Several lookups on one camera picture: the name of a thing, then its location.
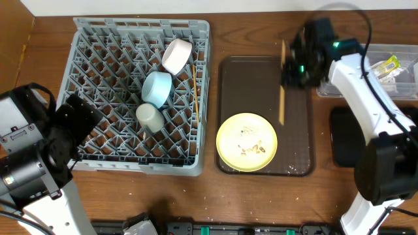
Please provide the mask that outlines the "wooden chopstick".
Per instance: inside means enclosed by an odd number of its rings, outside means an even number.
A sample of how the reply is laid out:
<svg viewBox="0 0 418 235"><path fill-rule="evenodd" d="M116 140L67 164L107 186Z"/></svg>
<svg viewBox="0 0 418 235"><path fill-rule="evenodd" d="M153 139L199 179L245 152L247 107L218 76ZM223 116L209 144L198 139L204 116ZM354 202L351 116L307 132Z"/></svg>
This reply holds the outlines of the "wooden chopstick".
<svg viewBox="0 0 418 235"><path fill-rule="evenodd" d="M196 119L197 124L199 125L199 101L197 97L197 78L196 78L196 68L195 65L192 65L192 73L193 73L193 89L194 89L194 101L195 101L195 111L196 111Z"/></svg>
<svg viewBox="0 0 418 235"><path fill-rule="evenodd" d="M281 69L285 64L285 42L281 42ZM280 86L280 105L279 105L279 122L281 125L285 124L285 90L283 85Z"/></svg>

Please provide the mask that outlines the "cream white cup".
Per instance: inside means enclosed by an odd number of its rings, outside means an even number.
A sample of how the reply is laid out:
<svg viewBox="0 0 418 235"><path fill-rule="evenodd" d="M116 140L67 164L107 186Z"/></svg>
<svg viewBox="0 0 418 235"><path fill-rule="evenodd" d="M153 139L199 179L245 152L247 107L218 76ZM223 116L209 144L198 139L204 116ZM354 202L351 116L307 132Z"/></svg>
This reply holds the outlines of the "cream white cup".
<svg viewBox="0 0 418 235"><path fill-rule="evenodd" d="M153 133L160 131L165 124L162 113L152 104L141 104L135 114L140 125L149 128Z"/></svg>

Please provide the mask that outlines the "yellow green snack wrapper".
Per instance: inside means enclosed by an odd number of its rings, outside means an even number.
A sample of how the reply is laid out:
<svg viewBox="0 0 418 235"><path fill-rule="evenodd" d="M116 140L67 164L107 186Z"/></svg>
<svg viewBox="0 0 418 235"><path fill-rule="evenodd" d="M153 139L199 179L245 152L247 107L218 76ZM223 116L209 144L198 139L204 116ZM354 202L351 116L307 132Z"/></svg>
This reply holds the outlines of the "yellow green snack wrapper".
<svg viewBox="0 0 418 235"><path fill-rule="evenodd" d="M371 68L375 76L380 79L388 75L390 72L394 71L395 69L400 68L400 62L397 56L392 55L388 60L380 61L376 63L375 65L372 65Z"/></svg>

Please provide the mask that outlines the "light blue bowl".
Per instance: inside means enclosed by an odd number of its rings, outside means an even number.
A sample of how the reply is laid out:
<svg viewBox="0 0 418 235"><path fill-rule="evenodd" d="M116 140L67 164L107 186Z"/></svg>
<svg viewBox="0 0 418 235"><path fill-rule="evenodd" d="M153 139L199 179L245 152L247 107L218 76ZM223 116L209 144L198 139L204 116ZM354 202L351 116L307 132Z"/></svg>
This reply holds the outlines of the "light blue bowl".
<svg viewBox="0 0 418 235"><path fill-rule="evenodd" d="M151 72L142 86L142 100L160 108L168 99L172 89L172 76L166 72Z"/></svg>

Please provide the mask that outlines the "yellow plate with crumbs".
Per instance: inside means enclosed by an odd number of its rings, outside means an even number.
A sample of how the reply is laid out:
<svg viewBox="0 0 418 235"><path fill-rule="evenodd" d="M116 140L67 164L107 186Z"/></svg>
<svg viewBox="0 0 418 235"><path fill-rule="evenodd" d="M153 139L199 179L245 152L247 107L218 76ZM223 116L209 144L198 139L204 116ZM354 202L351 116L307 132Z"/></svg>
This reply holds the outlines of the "yellow plate with crumbs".
<svg viewBox="0 0 418 235"><path fill-rule="evenodd" d="M254 172L273 160L278 137L273 126L262 116L240 113L221 124L216 135L216 149L229 167Z"/></svg>

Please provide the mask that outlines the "pink bowl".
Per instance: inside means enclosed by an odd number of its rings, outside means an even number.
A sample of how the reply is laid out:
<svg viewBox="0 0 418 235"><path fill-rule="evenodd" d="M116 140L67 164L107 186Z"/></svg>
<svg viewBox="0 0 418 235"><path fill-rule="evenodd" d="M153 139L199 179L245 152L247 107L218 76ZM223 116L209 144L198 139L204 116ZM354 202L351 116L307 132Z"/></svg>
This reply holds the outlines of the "pink bowl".
<svg viewBox="0 0 418 235"><path fill-rule="evenodd" d="M162 65L171 74L177 75L187 63L192 51L192 43L174 39L163 54Z"/></svg>

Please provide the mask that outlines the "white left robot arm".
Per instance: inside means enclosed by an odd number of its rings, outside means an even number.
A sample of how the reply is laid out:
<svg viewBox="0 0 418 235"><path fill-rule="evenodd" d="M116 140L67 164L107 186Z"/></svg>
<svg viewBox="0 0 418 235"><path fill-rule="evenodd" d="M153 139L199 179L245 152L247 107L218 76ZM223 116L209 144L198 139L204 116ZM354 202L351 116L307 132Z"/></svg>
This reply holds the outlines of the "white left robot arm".
<svg viewBox="0 0 418 235"><path fill-rule="evenodd" d="M1 94L1 215L30 234L94 234L68 163L101 119L75 94L57 106L36 83Z"/></svg>

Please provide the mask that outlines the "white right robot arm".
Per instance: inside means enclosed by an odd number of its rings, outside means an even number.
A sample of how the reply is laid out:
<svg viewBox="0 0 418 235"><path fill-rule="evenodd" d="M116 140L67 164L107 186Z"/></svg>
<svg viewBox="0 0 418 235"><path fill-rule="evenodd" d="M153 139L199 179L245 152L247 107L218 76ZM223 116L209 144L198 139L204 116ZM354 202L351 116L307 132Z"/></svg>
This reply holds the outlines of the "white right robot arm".
<svg viewBox="0 0 418 235"><path fill-rule="evenodd" d="M355 165L358 193L340 219L342 234L376 234L417 192L417 126L382 88L357 39L340 40L329 18L308 20L283 55L281 84L338 88L357 119L366 153Z"/></svg>

